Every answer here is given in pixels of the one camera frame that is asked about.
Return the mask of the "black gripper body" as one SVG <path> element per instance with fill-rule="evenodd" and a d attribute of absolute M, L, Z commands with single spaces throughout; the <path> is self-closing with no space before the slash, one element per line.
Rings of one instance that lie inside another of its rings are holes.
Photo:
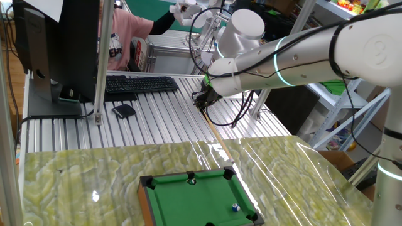
<path fill-rule="evenodd" d="M 211 85 L 207 85 L 205 82 L 201 84 L 201 91 L 204 92 L 204 100 L 208 99 L 218 99 L 220 100 L 220 95 L 213 89 Z"/>

